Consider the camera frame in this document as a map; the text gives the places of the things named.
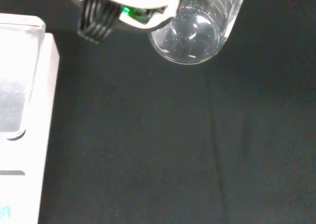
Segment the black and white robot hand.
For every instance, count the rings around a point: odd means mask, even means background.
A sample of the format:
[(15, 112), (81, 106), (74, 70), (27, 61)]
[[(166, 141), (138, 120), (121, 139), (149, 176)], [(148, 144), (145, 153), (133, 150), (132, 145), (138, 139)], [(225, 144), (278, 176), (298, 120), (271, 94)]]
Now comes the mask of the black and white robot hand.
[(183, 0), (72, 0), (79, 8), (77, 33), (99, 44), (119, 27), (136, 32), (159, 29), (177, 15)]

